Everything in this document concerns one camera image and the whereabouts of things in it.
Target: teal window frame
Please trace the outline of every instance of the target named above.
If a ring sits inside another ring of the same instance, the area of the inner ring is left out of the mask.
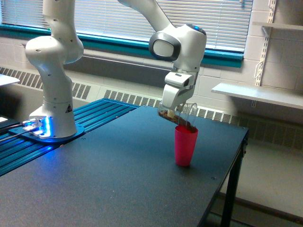
[[[0,35],[17,39],[32,39],[41,35],[50,35],[51,31],[43,28],[0,24]],[[78,34],[85,48],[100,49],[126,55],[154,58],[148,50],[148,42],[112,38],[107,36]],[[241,68],[244,54],[205,50],[202,64]]]

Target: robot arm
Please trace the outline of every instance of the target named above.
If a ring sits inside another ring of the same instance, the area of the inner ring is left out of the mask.
[[[176,108],[194,94],[206,46],[206,33],[194,25],[175,28],[156,0],[118,0],[142,13],[156,33],[149,42],[150,52],[158,59],[173,61],[172,71],[165,77],[160,105],[172,117]]]
[[[74,25],[75,0],[44,0],[43,15],[52,36],[30,40],[26,46],[28,60],[38,69],[42,82],[43,105],[31,113],[40,119],[42,139],[69,137],[77,132],[72,107],[72,82],[63,65],[77,61],[83,55],[83,45]]]

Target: black table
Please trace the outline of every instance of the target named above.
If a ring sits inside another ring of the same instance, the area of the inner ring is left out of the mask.
[[[174,164],[175,125],[140,107],[0,177],[1,226],[203,225],[230,172],[228,226],[248,130],[196,125],[190,168]]]

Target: window blind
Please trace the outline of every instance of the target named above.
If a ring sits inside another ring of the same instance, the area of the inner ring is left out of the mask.
[[[253,0],[157,0],[175,26],[194,24],[207,33],[207,48],[243,52]],[[48,28],[43,0],[1,0],[4,24]],[[117,0],[76,0],[78,33],[148,41],[154,33],[143,15]]]

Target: pink plastic cup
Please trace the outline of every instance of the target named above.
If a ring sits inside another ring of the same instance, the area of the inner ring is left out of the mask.
[[[175,128],[175,161],[178,166],[189,166],[196,146],[198,129],[191,132],[183,125]]]

